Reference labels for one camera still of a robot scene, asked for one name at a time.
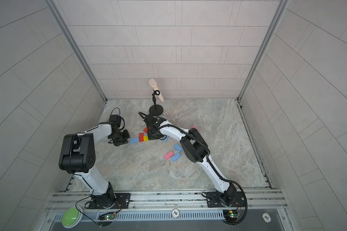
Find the red stem block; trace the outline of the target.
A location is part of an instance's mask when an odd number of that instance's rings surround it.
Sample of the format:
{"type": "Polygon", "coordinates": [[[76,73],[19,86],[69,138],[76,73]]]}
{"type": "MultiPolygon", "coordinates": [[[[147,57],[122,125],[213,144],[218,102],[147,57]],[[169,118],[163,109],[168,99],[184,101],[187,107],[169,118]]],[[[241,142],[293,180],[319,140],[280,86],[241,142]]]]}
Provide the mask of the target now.
{"type": "Polygon", "coordinates": [[[140,133],[138,138],[139,138],[139,142],[143,142],[144,141],[144,133],[140,133]]]}

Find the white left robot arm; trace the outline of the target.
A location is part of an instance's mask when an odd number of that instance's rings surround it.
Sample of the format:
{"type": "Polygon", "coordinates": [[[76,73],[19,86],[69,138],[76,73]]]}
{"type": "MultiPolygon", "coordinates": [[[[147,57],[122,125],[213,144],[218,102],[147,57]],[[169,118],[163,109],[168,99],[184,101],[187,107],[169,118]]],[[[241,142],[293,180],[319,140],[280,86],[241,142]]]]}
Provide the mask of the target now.
{"type": "Polygon", "coordinates": [[[128,131],[122,131],[116,122],[104,122],[84,132],[67,134],[63,138],[59,168],[76,176],[91,190],[89,208],[128,208],[130,194],[115,194],[112,184],[95,166],[95,144],[104,137],[117,145],[126,144],[130,138],[128,131]]]}

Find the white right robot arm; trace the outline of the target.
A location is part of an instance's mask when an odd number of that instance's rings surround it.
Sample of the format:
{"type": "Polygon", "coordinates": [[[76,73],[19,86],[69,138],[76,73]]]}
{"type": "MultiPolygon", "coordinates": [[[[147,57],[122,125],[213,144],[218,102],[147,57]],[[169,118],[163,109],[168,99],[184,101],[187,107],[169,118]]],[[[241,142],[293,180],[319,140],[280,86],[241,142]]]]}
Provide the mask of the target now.
{"type": "Polygon", "coordinates": [[[237,189],[235,182],[228,180],[218,169],[212,157],[207,143],[196,129],[185,130],[171,124],[167,120],[146,122],[148,136],[150,138],[171,137],[180,142],[186,157],[198,164],[215,186],[219,193],[219,201],[226,207],[232,206],[235,201],[237,189]]]}

